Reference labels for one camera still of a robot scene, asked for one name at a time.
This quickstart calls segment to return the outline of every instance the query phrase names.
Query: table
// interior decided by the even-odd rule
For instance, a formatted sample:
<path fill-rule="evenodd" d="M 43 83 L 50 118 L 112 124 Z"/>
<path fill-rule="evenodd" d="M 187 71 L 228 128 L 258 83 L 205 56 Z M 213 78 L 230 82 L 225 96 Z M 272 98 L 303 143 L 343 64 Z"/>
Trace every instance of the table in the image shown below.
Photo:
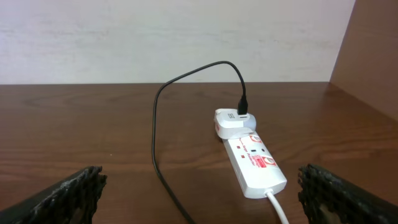
<path fill-rule="evenodd" d="M 93 223 L 185 223 L 150 158 L 159 84 L 0 86 L 0 210 L 88 165 L 108 184 Z M 276 197 L 308 223 L 297 173 L 309 162 L 398 204 L 398 124 L 329 83 L 248 83 L 249 112 L 288 183 Z M 157 158 L 197 223 L 277 223 L 267 199 L 243 197 L 213 124 L 239 83 L 178 83 L 160 96 Z"/>

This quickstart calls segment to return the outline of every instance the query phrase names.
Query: brown wooden surface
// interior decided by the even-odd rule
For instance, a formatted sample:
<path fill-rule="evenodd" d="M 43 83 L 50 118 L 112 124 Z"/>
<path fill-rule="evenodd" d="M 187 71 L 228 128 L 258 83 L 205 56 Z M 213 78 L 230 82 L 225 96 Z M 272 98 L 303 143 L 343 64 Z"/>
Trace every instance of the brown wooden surface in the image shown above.
<path fill-rule="evenodd" d="M 398 120 L 398 1 L 357 0 L 331 82 Z"/>
<path fill-rule="evenodd" d="M 108 184 L 94 223 L 185 223 L 150 159 L 159 85 L 0 86 L 0 209 L 87 165 Z M 321 165 L 398 204 L 398 124 L 327 83 L 247 84 L 257 131 L 288 179 L 277 194 L 291 223 L 307 223 L 297 169 Z M 213 124 L 239 84 L 176 84 L 158 107 L 157 157 L 197 223 L 277 223 L 268 200 L 243 197 Z"/>

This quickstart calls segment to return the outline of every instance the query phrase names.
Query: black cable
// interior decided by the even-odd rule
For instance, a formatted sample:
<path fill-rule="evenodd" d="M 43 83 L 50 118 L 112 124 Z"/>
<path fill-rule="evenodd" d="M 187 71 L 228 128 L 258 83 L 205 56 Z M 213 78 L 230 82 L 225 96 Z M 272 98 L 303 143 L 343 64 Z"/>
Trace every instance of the black cable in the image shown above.
<path fill-rule="evenodd" d="M 164 179 L 162 173 L 160 172 L 158 166 L 157 166 L 157 162 L 156 162 L 156 158 L 155 158 L 155 134 L 156 134 L 156 107 L 157 107 L 157 99 L 160 95 L 160 92 L 168 85 L 170 85 L 171 83 L 180 80 L 184 77 L 187 77 L 189 75 L 192 75 L 196 72 L 199 72 L 203 69 L 206 68 L 210 68 L 214 65 L 221 65 L 221 64 L 228 64 L 230 66 L 232 66 L 235 70 L 235 72 L 238 74 L 239 79 L 241 80 L 242 83 L 242 89 L 243 89 L 243 94 L 241 97 L 241 100 L 239 101 L 238 104 L 238 114 L 246 114 L 248 111 L 248 103 L 246 101 L 246 87 L 244 86 L 244 81 L 242 78 L 241 73 L 239 72 L 238 68 L 231 62 L 227 62 L 227 61 L 220 61 L 220 62 L 214 62 L 208 65 L 205 65 L 203 67 L 197 68 L 191 72 L 185 73 L 177 78 L 173 78 L 172 80 L 168 81 L 167 83 L 164 83 L 159 90 L 156 93 L 155 96 L 155 102 L 154 102 L 154 112 L 153 112 L 153 118 L 152 118 L 152 163 L 154 165 L 156 174 L 158 176 L 158 178 L 160 179 L 160 181 L 162 182 L 163 186 L 166 188 L 167 193 L 169 193 L 170 197 L 172 198 L 174 204 L 177 206 L 177 208 L 180 210 L 181 214 L 184 216 L 184 218 L 187 220 L 188 223 L 194 224 L 195 222 L 193 221 L 193 219 L 191 218 L 191 216 L 188 214 L 188 212 L 184 209 L 184 207 L 182 206 L 182 204 L 178 201 L 178 198 L 174 195 L 172 189 L 169 187 L 169 185 L 167 184 L 166 180 Z"/>

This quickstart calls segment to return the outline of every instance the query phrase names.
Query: white wall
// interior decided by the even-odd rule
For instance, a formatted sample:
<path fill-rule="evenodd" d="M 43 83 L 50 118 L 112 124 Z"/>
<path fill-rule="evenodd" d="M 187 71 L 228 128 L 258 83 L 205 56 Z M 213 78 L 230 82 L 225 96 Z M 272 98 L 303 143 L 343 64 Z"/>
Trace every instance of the white wall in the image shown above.
<path fill-rule="evenodd" d="M 1 0 L 0 83 L 328 81 L 354 0 Z M 184 82 L 236 82 L 213 68 Z"/>

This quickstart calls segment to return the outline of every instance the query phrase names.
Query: wall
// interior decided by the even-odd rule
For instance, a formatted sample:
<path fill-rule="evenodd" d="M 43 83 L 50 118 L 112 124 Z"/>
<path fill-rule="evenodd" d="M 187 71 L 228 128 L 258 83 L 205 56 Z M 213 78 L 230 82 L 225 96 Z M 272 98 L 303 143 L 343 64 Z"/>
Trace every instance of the wall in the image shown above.
<path fill-rule="evenodd" d="M 398 1 L 356 1 L 331 82 L 398 120 Z"/>
<path fill-rule="evenodd" d="M 354 0 L 2 0 L 0 83 L 164 82 L 230 60 L 247 82 L 328 81 Z M 236 82 L 218 67 L 185 82 Z"/>

